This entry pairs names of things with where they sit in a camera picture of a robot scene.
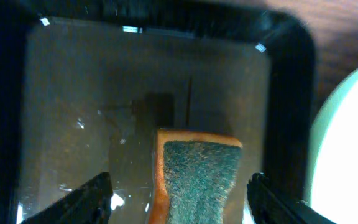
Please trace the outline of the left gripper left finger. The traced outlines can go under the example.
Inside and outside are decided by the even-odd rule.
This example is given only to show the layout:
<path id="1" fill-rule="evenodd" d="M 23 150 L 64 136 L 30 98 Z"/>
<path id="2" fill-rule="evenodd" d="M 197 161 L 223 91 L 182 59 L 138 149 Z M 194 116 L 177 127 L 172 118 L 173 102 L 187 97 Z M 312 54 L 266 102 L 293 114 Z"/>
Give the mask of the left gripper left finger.
<path id="1" fill-rule="evenodd" d="M 102 172 L 24 224 L 108 224 L 113 190 L 108 172 Z"/>

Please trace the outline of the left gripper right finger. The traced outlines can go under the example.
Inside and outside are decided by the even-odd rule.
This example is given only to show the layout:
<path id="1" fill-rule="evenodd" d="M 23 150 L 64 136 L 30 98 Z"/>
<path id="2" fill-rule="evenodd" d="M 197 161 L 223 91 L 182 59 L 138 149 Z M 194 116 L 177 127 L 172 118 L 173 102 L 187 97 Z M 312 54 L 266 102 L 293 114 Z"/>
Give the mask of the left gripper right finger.
<path id="1" fill-rule="evenodd" d="M 247 200 L 256 224 L 334 224 L 303 202 L 279 192 L 263 173 L 254 173 L 248 181 Z"/>

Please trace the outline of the orange green scrub sponge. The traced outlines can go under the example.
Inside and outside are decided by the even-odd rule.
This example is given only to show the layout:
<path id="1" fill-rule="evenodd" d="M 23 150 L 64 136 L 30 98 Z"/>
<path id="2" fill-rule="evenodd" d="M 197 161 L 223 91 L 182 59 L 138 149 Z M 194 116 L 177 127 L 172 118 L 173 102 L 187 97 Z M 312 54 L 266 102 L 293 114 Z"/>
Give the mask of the orange green scrub sponge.
<path id="1" fill-rule="evenodd" d="M 149 223 L 222 223 L 242 155 L 235 137 L 180 129 L 155 133 Z"/>

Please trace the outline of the light blue plate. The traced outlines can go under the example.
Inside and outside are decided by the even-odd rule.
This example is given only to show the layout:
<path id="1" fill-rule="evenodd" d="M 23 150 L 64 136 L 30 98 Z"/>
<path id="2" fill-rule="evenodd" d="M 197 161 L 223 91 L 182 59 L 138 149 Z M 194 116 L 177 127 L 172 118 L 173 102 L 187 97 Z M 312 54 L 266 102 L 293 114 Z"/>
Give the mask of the light blue plate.
<path id="1" fill-rule="evenodd" d="M 358 223 L 358 68 L 313 121 L 304 200 L 333 223 Z"/>

